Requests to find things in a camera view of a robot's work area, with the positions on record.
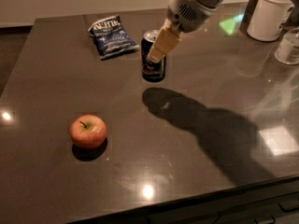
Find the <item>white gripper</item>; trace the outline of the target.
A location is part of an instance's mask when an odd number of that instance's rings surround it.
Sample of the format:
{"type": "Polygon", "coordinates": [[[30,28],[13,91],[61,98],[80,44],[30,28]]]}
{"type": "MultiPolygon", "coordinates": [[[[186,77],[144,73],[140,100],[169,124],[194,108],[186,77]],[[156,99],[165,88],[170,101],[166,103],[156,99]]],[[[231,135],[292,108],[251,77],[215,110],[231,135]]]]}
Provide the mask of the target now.
{"type": "Polygon", "coordinates": [[[197,30],[215,8],[200,4],[197,0],[169,0],[164,25],[152,44],[147,59],[159,63],[180,42],[180,33],[197,30]]]}

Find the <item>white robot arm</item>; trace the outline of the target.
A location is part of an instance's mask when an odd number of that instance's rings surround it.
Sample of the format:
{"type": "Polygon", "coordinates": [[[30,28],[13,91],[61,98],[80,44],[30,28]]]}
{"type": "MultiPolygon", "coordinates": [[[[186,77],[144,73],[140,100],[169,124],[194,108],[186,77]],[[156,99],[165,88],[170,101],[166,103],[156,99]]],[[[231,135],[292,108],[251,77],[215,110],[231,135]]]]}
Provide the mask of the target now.
{"type": "Polygon", "coordinates": [[[180,42],[182,33],[197,30],[223,0],[169,0],[166,19],[147,59],[161,61],[180,42]]]}

